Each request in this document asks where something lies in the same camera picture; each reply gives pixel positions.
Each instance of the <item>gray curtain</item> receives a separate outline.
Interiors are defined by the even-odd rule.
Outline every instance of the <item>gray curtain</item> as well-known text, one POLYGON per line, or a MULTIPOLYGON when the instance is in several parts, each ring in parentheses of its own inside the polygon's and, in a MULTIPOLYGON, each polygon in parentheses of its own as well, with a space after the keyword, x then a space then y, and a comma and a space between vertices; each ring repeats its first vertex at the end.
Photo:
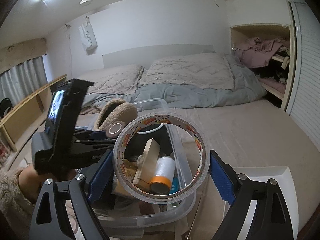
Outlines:
POLYGON ((0 101, 9 98, 16 105, 45 84, 42 56, 27 60, 0 75, 0 101))

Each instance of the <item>silver bolt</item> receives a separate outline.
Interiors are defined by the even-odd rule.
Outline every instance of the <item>silver bolt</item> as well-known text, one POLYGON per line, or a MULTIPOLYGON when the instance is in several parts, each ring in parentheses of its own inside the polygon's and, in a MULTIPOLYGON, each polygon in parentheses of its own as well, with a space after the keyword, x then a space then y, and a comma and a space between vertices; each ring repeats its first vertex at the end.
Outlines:
POLYGON ((277 185, 277 181, 275 179, 270 179, 269 181, 272 185, 277 185))
POLYGON ((238 174, 238 178, 241 179, 241 180, 246 180, 247 179, 247 175, 245 175, 243 173, 240 173, 240 174, 238 174))
POLYGON ((83 179, 84 175, 82 173, 79 173, 76 175, 76 180, 81 180, 83 179))
POLYGON ((52 179, 46 179, 44 183, 46 185, 50 185, 52 183, 52 179))

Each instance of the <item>mattress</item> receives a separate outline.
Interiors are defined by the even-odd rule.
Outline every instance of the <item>mattress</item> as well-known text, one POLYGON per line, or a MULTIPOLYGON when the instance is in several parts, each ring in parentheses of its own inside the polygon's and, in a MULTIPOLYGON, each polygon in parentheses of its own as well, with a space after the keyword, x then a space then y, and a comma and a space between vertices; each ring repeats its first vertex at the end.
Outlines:
MULTIPOLYGON (((296 188, 299 229, 305 225, 320 200, 320 153, 290 116, 266 100, 237 106, 170 110, 196 123, 205 134, 209 149, 214 149, 231 166, 288 166, 296 188)), ((90 119, 82 115, 79 121, 85 118, 90 119)), ((195 174, 199 164, 195 143, 184 131, 180 135, 195 174)), ((224 201, 211 177, 206 183, 192 239, 211 239, 223 218, 224 201)), ((197 190, 197 202, 203 186, 197 190)), ((187 216, 189 226, 196 207, 197 203, 187 216)))

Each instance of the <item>gray headboard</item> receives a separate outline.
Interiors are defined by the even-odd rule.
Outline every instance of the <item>gray headboard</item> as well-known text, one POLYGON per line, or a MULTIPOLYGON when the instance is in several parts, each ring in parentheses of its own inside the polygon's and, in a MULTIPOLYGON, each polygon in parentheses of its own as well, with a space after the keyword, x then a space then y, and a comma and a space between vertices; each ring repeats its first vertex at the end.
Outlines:
POLYGON ((185 56, 201 53, 204 49, 212 50, 211 45, 198 44, 171 44, 155 45, 125 49, 109 54, 102 55, 104 68, 138 64, 149 68, 151 64, 163 57, 185 56))

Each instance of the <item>brown fuzzy object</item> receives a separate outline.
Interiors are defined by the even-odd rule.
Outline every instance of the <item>brown fuzzy object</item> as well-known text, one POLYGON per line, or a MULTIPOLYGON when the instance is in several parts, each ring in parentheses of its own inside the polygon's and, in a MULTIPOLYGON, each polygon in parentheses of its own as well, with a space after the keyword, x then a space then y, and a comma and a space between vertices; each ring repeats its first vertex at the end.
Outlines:
POLYGON ((133 104, 121 98, 112 99, 102 108, 93 129, 108 130, 117 121, 122 121, 127 125, 137 117, 138 112, 133 104))

